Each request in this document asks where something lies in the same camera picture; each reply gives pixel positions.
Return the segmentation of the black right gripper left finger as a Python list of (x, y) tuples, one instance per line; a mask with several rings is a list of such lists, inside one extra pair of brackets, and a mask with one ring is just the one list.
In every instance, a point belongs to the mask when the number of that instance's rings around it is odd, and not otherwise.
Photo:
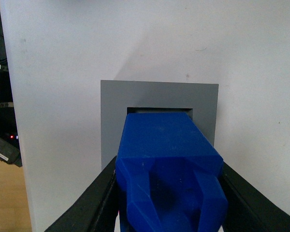
[(118, 215), (116, 157), (47, 232), (113, 232)]

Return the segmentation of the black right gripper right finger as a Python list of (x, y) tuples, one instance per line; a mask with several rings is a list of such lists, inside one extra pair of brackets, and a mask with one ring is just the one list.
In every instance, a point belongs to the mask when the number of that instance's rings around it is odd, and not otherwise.
[(290, 232), (290, 215), (224, 163), (219, 182), (228, 201), (225, 232)]

